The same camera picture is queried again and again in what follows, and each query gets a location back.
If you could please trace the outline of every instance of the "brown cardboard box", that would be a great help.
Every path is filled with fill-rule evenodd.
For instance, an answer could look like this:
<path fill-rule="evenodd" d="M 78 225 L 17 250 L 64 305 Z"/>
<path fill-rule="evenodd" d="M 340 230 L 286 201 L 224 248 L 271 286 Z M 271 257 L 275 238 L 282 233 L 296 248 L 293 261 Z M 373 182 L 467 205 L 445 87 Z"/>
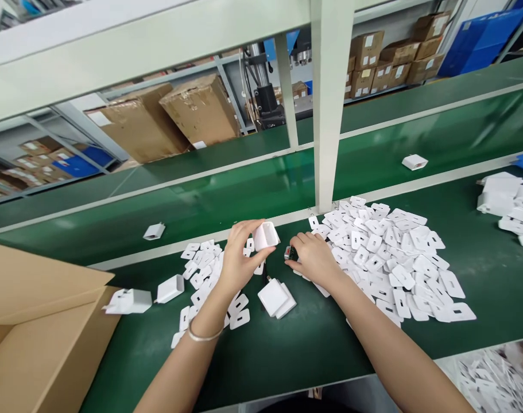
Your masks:
<path fill-rule="evenodd" d="M 409 39 L 390 43 L 380 53 L 380 60 L 392 62 L 394 66 L 412 62 L 419 45 L 420 42 L 413 42 Z"/>
<path fill-rule="evenodd" d="M 420 17 L 414 25 L 414 33 L 411 39 L 425 41 L 441 36 L 447 27 L 450 16 L 451 12 L 445 11 Z"/>
<path fill-rule="evenodd" d="M 381 92 L 389 88 L 389 77 L 392 75 L 393 64 L 380 62 L 374 71 L 374 80 L 370 94 Z"/>
<path fill-rule="evenodd" d="M 347 73 L 351 73 L 355 70 L 355 56 L 350 56 L 347 61 Z"/>
<path fill-rule="evenodd" d="M 178 155 L 186 152 L 190 143 L 158 104 L 172 90 L 169 83 L 153 86 L 86 114 L 140 163 Z"/>
<path fill-rule="evenodd" d="M 436 54 L 437 49 L 439 49 L 439 45 L 441 44 L 441 40 L 443 40 L 443 37 L 436 37 L 420 43 L 414 60 L 425 59 L 426 57 Z"/>
<path fill-rule="evenodd" d="M 0 246 L 0 413 L 78 413 L 119 321 L 112 277 Z"/>
<path fill-rule="evenodd" d="M 292 95 L 294 95 L 294 99 L 306 97 L 307 92 L 307 85 L 302 81 L 292 84 Z"/>
<path fill-rule="evenodd" d="M 351 40 L 350 56 L 355 56 L 355 70 L 376 67 L 382 51 L 383 30 L 362 34 Z"/>
<path fill-rule="evenodd" d="M 179 85 L 160 99 L 160 105 L 195 147 L 239 136 L 233 107 L 216 74 Z"/>
<path fill-rule="evenodd" d="M 394 66 L 392 73 L 389 76 L 388 88 L 397 87 L 405 84 L 406 78 L 409 75 L 411 63 L 404 63 L 399 66 Z"/>
<path fill-rule="evenodd" d="M 370 87 L 374 79 L 374 68 L 351 73 L 351 95 L 352 99 L 366 96 L 370 93 Z"/>
<path fill-rule="evenodd" d="M 443 63 L 443 58 L 445 58 L 444 54 L 436 54 L 426 57 L 425 59 L 414 61 L 410 67 L 406 83 L 420 83 L 423 80 L 437 76 L 441 63 Z"/>
<path fill-rule="evenodd" d="M 36 139 L 35 141 L 24 142 L 18 145 L 25 153 L 30 155 L 43 155 L 49 154 L 62 147 L 56 140 L 50 137 L 43 137 Z"/>

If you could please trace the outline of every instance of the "metal upright post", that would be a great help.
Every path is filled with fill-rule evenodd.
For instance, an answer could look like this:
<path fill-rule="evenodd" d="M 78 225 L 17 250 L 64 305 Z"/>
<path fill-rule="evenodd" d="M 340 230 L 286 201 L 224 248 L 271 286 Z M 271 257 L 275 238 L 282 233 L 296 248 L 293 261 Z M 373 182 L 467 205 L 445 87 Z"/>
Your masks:
<path fill-rule="evenodd" d="M 519 25 L 516 32 L 512 35 L 512 37 L 510 37 L 510 40 L 508 41 L 508 43 L 506 43 L 506 46 L 504 46 L 504 49 L 502 50 L 501 54 L 497 57 L 497 63 L 500 63 L 502 59 L 506 57 L 516 40 L 518 40 L 518 37 L 521 33 L 523 33 L 523 21 Z"/>
<path fill-rule="evenodd" d="M 288 141 L 290 142 L 290 148 L 294 149 L 298 146 L 296 110 L 292 93 L 292 76 L 290 74 L 290 57 L 288 55 L 286 33 L 277 34 L 274 37 L 274 44 L 277 52 L 278 77 L 280 78 L 280 88 L 282 90 L 282 105 L 284 106 Z"/>
<path fill-rule="evenodd" d="M 319 213 L 332 209 L 342 123 L 343 79 L 347 72 L 354 11 L 354 1 L 311 0 L 315 197 Z"/>

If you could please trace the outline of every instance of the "green conveyor belt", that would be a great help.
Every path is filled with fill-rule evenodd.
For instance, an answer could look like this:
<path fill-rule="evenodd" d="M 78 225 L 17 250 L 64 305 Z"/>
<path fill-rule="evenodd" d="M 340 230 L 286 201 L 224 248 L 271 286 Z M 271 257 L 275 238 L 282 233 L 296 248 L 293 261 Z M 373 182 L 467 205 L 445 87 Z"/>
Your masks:
<path fill-rule="evenodd" d="M 502 170 L 523 177 L 516 167 Z M 475 210 L 482 190 L 475 181 L 490 173 L 381 200 L 428 218 L 447 246 L 440 256 L 450 262 L 478 317 L 452 324 L 405 320 L 403 330 L 434 359 L 523 339 L 523 248 L 512 233 L 498 229 L 498 217 Z M 288 240 L 308 231 L 308 222 L 277 230 L 282 243 L 267 261 L 268 274 L 286 283 L 297 307 L 281 320 L 268 317 L 256 297 L 262 279 L 254 276 L 243 290 L 251 321 L 221 336 L 197 411 L 373 373 L 334 300 L 284 265 Z M 184 263 L 173 254 L 119 268 L 111 284 L 155 293 L 160 282 L 181 273 Z M 179 312 L 190 304 L 192 292 L 187 283 L 185 293 L 169 303 L 122 317 L 81 413 L 133 411 L 171 352 Z"/>

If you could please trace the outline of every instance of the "label on box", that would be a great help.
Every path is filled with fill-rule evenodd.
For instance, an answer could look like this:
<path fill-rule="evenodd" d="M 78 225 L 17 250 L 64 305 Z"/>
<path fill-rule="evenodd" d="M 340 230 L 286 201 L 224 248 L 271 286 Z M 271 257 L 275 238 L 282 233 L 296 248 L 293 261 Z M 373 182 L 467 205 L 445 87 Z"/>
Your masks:
<path fill-rule="evenodd" d="M 102 112 L 94 112 L 88 114 L 87 116 L 89 116 L 89 119 L 95 122 L 97 126 L 106 126 L 108 124 L 112 124 L 112 122 L 110 122 L 110 120 L 106 116 L 104 116 Z"/>
<path fill-rule="evenodd" d="M 202 149 L 207 147 L 204 141 L 198 141 L 196 143 L 193 143 L 192 146 L 194 146 L 196 149 Z"/>

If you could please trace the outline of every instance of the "white charger box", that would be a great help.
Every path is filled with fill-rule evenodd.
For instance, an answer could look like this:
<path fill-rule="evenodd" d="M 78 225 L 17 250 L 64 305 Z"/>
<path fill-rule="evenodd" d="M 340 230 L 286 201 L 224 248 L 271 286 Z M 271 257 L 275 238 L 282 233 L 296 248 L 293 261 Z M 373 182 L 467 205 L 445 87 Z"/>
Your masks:
<path fill-rule="evenodd" d="M 158 304 L 165 304 L 173 298 L 177 297 L 185 290 L 185 281 L 182 275 L 174 275 L 167 281 L 162 282 L 158 286 L 158 296 L 156 302 Z"/>
<path fill-rule="evenodd" d="M 274 247 L 279 242 L 277 230 L 272 222 L 264 222 L 254 231 L 254 245 L 258 252 L 267 247 Z"/>
<path fill-rule="evenodd" d="M 424 159 L 419 155 L 409 155 L 405 157 L 401 163 L 410 170 L 417 170 L 422 169 L 424 166 L 426 166 L 428 160 Z"/>
<path fill-rule="evenodd" d="M 151 225 L 146 229 L 145 234 L 142 236 L 147 241 L 159 239 L 164 233 L 165 225 L 162 223 Z"/>
<path fill-rule="evenodd" d="M 257 293 L 257 296 L 270 317 L 274 317 L 279 308 L 289 299 L 286 291 L 281 287 L 278 280 L 274 278 Z"/>
<path fill-rule="evenodd" d="M 142 314 L 152 307 L 150 291 L 118 290 L 112 295 L 110 303 L 104 306 L 106 314 Z"/>

